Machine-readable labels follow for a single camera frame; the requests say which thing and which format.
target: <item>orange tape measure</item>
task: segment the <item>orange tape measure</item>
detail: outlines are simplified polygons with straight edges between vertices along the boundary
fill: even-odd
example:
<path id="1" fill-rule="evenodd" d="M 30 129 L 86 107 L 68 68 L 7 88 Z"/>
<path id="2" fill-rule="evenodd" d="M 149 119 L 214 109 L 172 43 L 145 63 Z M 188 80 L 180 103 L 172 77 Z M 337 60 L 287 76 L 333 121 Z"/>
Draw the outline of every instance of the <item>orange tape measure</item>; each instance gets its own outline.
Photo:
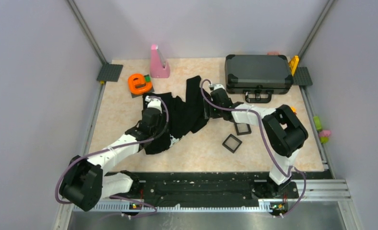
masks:
<path id="1" fill-rule="evenodd" d="M 135 73 L 128 78 L 128 87 L 131 93 L 135 95 L 142 95 L 152 89 L 152 82 L 150 75 L 142 75 Z"/>

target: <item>suitcase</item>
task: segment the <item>suitcase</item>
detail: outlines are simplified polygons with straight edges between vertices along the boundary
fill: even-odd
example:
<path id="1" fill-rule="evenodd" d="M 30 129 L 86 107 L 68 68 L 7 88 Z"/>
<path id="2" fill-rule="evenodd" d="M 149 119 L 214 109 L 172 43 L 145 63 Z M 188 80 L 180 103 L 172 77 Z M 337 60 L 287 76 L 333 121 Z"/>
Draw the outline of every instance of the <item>suitcase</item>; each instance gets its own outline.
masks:
<path id="1" fill-rule="evenodd" d="M 284 55 L 230 54 L 224 69 L 226 91 L 245 94 L 248 103 L 268 103 L 273 94 L 287 93 L 294 83 Z"/>

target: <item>metal frame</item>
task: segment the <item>metal frame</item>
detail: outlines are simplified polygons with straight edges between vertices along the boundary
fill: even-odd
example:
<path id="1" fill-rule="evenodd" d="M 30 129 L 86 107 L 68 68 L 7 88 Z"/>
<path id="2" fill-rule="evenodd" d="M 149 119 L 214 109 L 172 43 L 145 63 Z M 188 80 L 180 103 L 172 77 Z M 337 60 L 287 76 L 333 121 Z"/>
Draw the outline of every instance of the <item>metal frame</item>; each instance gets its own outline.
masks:
<path id="1" fill-rule="evenodd" d="M 87 40 L 91 44 L 92 48 L 94 49 L 96 55 L 102 62 L 102 64 L 106 63 L 106 58 L 104 57 L 103 52 L 101 51 L 99 45 L 97 44 L 95 38 L 93 37 L 92 32 L 90 31 L 89 27 L 86 24 L 86 21 L 84 20 L 80 10 L 78 9 L 76 3 L 74 0 L 66 0 L 68 3 L 68 6 L 72 10 L 76 20 L 78 21 L 81 29 L 83 30 L 84 34 L 86 35 Z M 309 47 L 310 43 L 312 42 L 312 39 L 316 35 L 318 29 L 320 28 L 323 20 L 328 15 L 329 10 L 333 6 L 335 0 L 328 0 L 326 3 L 324 9 L 322 10 L 318 20 L 316 21 L 314 27 L 312 28 L 311 33 L 307 37 L 306 41 L 304 42 L 301 50 L 299 51 L 298 55 L 299 58 L 302 59 L 304 54 L 306 53 L 307 48 Z M 83 155 L 88 153 L 88 150 L 90 148 L 90 143 L 93 137 L 93 131 L 95 128 L 95 124 L 97 121 L 99 108 L 101 104 L 101 100 L 103 98 L 103 93 L 105 89 L 105 84 L 101 84 L 99 88 L 99 94 L 97 97 L 97 100 L 94 104 L 94 112 L 92 116 L 92 122 L 88 128 L 88 134 L 87 134 L 87 144 L 85 148 L 83 149 Z M 314 116 L 314 110 L 312 107 L 312 101 L 309 97 L 309 94 L 307 92 L 306 87 L 300 87 L 302 97 L 305 102 L 305 107 L 307 109 L 307 113 L 309 116 L 309 120 L 311 123 L 311 126 L 314 128 L 313 123 L 313 116 Z M 332 176 L 334 178 L 334 174 L 331 171 L 332 170 L 332 163 L 329 158 L 329 155 L 326 153 L 325 148 L 319 141 L 319 137 L 317 132 L 314 132 L 314 138 L 317 142 L 318 149 L 320 152 L 320 156 L 322 158 L 323 166 L 325 170 L 329 170 L 332 173 Z M 302 180 L 294 180 L 296 182 L 296 186 L 298 190 L 303 189 L 303 181 Z M 269 205 L 270 202 L 279 202 L 279 199 L 259 199 L 260 206 L 259 207 L 250 207 L 250 208 L 184 208 L 184 207 L 164 207 L 159 209 L 158 211 L 162 212 L 259 212 L 259 211 L 270 211 Z M 355 210 L 355 207 L 352 202 L 352 198 L 350 196 L 350 192 L 347 187 L 347 183 L 345 180 L 336 180 L 336 179 L 328 179 L 328 180 L 307 180 L 307 191 L 305 193 L 305 198 L 302 199 L 302 202 L 328 202 L 328 201 L 337 201 L 342 213 L 342 217 L 345 223 L 345 226 L 347 230 L 361 230 L 361 222 L 358 218 L 357 212 Z M 97 209 L 94 211 L 131 211 L 127 210 L 128 202 L 122 202 L 122 201 L 114 201 L 114 200 L 103 200 L 100 201 L 99 204 L 97 204 Z M 78 207 L 75 205 L 60 205 L 57 219 L 54 224 L 55 230 L 63 230 L 67 229 L 71 213 L 73 211 L 80 211 Z"/>

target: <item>white print on black cloth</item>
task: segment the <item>white print on black cloth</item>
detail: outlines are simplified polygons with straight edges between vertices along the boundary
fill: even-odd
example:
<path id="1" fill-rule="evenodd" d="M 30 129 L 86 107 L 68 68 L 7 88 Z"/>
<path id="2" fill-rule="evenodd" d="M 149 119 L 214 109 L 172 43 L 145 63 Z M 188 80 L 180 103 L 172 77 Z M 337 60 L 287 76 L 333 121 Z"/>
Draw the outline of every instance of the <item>white print on black cloth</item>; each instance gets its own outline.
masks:
<path id="1" fill-rule="evenodd" d="M 172 135 L 170 135 L 170 137 L 171 137 L 171 145 L 169 147 L 172 147 L 173 145 L 175 145 L 175 143 L 177 143 L 178 141 L 180 141 L 182 139 L 182 138 L 175 138 Z"/>

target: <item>table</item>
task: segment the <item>table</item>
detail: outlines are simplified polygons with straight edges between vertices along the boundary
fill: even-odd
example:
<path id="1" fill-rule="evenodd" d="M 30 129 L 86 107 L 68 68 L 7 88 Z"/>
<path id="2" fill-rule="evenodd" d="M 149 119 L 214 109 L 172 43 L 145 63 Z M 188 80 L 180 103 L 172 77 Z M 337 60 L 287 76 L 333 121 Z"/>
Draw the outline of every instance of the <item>table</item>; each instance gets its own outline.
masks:
<path id="1" fill-rule="evenodd" d="M 155 93 L 172 92 L 185 100 L 186 79 L 200 75 L 213 83 L 224 83 L 224 58 L 168 59 L 171 75 L 168 79 L 151 79 Z M 127 78 L 134 73 L 149 74 L 150 61 L 115 60 L 124 65 L 118 82 L 107 82 L 95 125 L 89 152 L 101 150 L 117 140 L 141 118 L 142 98 L 132 98 Z M 233 102 L 244 101 L 240 94 L 229 94 Z M 322 160 L 305 104 L 298 86 L 292 86 L 285 95 L 273 95 L 261 107 L 293 106 L 297 116 L 308 131 L 295 166 L 302 171 L 323 171 Z M 229 134 L 236 135 L 234 124 L 223 119 L 211 119 L 199 132 L 188 133 L 172 148 L 156 155 L 146 155 L 142 150 L 120 162 L 113 171 L 131 172 L 255 172 L 269 171 L 272 161 L 260 137 L 259 128 L 252 126 L 252 133 L 239 136 L 243 141 L 233 154 L 222 146 Z"/>

